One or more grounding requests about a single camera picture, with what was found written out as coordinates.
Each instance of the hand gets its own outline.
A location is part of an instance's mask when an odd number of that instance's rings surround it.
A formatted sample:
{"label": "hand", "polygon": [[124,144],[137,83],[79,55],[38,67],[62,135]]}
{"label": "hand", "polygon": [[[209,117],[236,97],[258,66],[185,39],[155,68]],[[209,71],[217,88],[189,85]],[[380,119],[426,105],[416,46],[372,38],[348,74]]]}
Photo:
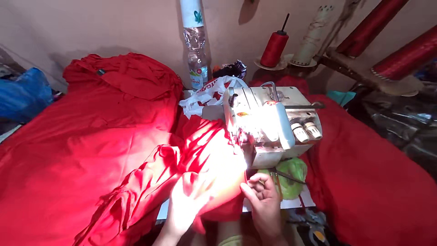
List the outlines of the hand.
{"label": "hand", "polygon": [[205,179],[198,180],[193,185],[192,192],[184,192],[184,177],[182,176],[173,187],[168,207],[167,220],[156,238],[153,246],[175,246],[182,235],[190,228],[198,212],[211,199],[205,187]]}
{"label": "hand", "polygon": [[284,242],[281,233],[281,201],[270,176],[257,173],[247,184],[241,183],[240,188],[252,205],[253,223],[263,243],[273,245]]}
{"label": "hand", "polygon": [[205,180],[200,177],[191,194],[184,192],[184,177],[179,178],[171,192],[166,225],[176,235],[182,236],[190,228],[197,213],[210,200],[209,192],[204,190]]}

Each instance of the red fabric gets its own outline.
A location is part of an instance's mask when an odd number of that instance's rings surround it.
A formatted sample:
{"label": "red fabric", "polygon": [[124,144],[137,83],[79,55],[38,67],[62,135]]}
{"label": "red fabric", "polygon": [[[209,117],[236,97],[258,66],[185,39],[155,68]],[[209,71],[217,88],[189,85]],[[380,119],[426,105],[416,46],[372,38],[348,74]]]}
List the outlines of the red fabric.
{"label": "red fabric", "polygon": [[243,209],[239,184],[245,182],[245,176],[244,169],[232,170],[232,165],[227,165],[235,163],[237,156],[224,127],[221,120],[208,121],[199,116],[188,120],[182,116],[171,141],[179,147],[160,145],[153,151],[104,198],[90,225],[77,235],[75,245],[130,245],[138,241],[154,225],[161,204],[181,175],[191,184],[197,173],[214,177],[209,188],[214,199],[194,221],[198,232],[205,232],[199,216],[214,221],[237,220]]}
{"label": "red fabric", "polygon": [[[277,85],[308,91],[291,76]],[[437,245],[437,186],[430,175],[334,101],[305,96],[326,108],[317,112],[323,139],[300,158],[311,197],[338,239],[354,246]]]}
{"label": "red fabric", "polygon": [[[89,55],[64,78],[69,93],[1,145],[2,245],[132,244],[154,225],[179,176],[232,163],[223,122],[192,117],[170,133],[182,84],[159,62]],[[219,191],[206,218],[241,213],[244,172],[224,177],[211,187]]]}

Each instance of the green plastic bag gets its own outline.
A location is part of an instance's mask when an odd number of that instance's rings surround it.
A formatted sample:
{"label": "green plastic bag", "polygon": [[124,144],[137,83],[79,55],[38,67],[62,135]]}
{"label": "green plastic bag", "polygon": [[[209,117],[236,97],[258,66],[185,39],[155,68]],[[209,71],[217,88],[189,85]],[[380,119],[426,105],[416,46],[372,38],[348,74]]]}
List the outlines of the green plastic bag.
{"label": "green plastic bag", "polygon": [[[292,175],[295,179],[305,181],[306,174],[308,172],[307,166],[303,160],[299,158],[293,158],[287,161],[280,162],[276,169],[281,172]],[[260,169],[258,172],[270,174],[267,169]],[[298,198],[303,191],[303,184],[294,182],[293,180],[279,176],[279,183],[281,185],[282,198],[284,200],[294,200]]]}

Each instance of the beige wall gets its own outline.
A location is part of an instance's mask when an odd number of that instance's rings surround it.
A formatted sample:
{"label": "beige wall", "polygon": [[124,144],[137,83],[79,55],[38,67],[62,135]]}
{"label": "beige wall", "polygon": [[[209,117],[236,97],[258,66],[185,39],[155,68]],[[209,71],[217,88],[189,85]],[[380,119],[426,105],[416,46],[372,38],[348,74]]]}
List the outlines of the beige wall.
{"label": "beige wall", "polygon": [[[341,42],[378,4],[367,0],[341,32]],[[285,53],[295,52],[320,5],[334,4],[334,19],[344,0],[260,0],[251,21],[239,25],[243,0],[203,0],[212,65],[237,59],[248,65],[251,79],[273,31],[289,12]],[[1,0],[0,47],[24,67],[38,66],[53,87],[65,90],[62,69],[88,53],[115,56],[143,53],[189,81],[179,0]],[[400,48],[437,22],[437,1],[411,0],[364,52],[373,63]],[[347,90],[351,81],[320,67],[310,83]]]}

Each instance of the thread spool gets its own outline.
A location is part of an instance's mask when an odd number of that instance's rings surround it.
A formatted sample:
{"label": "thread spool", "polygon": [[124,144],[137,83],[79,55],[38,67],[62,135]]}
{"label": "thread spool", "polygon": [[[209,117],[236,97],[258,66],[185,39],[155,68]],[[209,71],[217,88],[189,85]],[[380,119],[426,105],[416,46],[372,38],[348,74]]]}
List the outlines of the thread spool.
{"label": "thread spool", "polygon": [[382,0],[338,45],[337,53],[358,57],[409,0]]}
{"label": "thread spool", "polygon": [[378,77],[399,81],[437,56],[437,25],[392,53],[371,71]]}
{"label": "thread spool", "polygon": [[282,52],[284,51],[285,45],[288,41],[287,32],[284,31],[285,25],[287,24],[288,17],[287,14],[282,30],[272,33],[272,36],[267,43],[267,47],[264,50],[263,56],[261,57],[260,64],[265,67],[276,67],[276,65],[281,60]]}

